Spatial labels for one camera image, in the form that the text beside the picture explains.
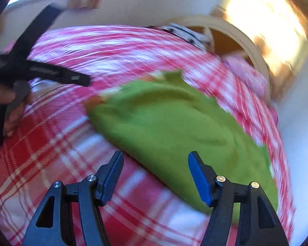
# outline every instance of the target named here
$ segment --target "metal screw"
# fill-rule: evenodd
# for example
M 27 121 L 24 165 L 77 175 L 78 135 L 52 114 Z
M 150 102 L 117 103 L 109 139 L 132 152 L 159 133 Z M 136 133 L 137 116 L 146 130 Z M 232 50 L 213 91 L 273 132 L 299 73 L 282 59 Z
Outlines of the metal screw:
M 89 182 L 95 181 L 96 180 L 96 176 L 95 175 L 90 175 L 90 176 L 87 177 L 87 180 Z
M 226 181 L 226 178 L 224 176 L 217 176 L 217 180 L 219 182 L 225 182 Z
M 60 187 L 60 185 L 62 185 L 62 183 L 61 183 L 60 181 L 55 181 L 55 182 L 53 183 L 53 187 L 54 187 L 54 188 L 58 188 L 58 187 Z
M 255 182 L 255 181 L 254 181 L 254 182 L 251 182 L 251 187 L 257 189 L 257 188 L 260 187 L 260 185 L 259 185 L 258 182 Z

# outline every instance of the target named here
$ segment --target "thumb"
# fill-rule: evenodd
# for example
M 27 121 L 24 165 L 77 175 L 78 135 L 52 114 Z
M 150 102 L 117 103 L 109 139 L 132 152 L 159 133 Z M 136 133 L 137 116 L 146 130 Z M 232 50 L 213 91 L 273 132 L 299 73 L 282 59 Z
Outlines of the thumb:
M 16 94 L 12 89 L 0 84 L 0 104 L 9 104 L 15 97 Z

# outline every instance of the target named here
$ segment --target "pink cloth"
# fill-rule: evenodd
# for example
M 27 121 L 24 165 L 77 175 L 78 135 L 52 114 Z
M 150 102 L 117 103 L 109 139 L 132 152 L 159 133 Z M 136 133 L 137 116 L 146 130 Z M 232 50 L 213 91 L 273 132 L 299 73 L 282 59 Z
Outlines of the pink cloth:
M 286 236 L 293 229 L 293 200 L 282 140 L 264 103 L 221 59 L 176 36 L 129 26 L 91 26 L 53 30 L 34 46 L 31 60 L 62 65 L 89 74 L 90 87 L 35 79 L 35 101 L 20 127 L 0 147 L 0 228 L 20 245 L 28 224 L 50 185 L 79 182 L 97 171 L 117 149 L 95 132 L 83 101 L 157 69 L 181 68 L 184 79 L 214 96 L 258 144 L 267 144 L 279 196 L 278 216 Z M 77 205 L 73 218 L 78 220 Z M 112 200 L 103 208 L 112 246 L 200 245 L 209 216 L 177 197 L 130 156 Z M 84 245 L 80 222 L 74 226 Z M 235 244 L 237 227 L 228 246 Z
M 265 97 L 267 80 L 240 56 L 228 56 L 224 59 L 226 66 L 239 77 L 248 88 L 260 98 Z

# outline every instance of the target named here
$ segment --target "pink pillow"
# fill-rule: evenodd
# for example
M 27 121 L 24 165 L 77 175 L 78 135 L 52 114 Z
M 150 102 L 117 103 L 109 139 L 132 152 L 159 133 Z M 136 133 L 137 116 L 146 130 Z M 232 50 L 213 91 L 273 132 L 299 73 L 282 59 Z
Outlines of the pink pillow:
M 267 80 L 262 74 L 240 56 L 228 56 L 224 58 L 224 61 L 227 68 L 243 81 L 251 91 L 256 93 L 260 98 L 265 97 Z

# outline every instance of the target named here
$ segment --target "headboard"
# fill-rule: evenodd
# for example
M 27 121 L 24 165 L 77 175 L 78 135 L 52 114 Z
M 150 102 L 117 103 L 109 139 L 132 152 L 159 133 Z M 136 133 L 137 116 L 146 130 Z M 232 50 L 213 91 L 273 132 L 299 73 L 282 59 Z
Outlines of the headboard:
M 221 18 L 204 15 L 176 17 L 164 22 L 164 24 L 169 23 L 176 23 L 200 33 L 205 33 L 205 28 L 208 27 L 214 37 L 217 55 L 244 50 L 253 67 L 267 79 L 265 101 L 270 103 L 270 78 L 266 62 L 257 46 L 242 31 Z

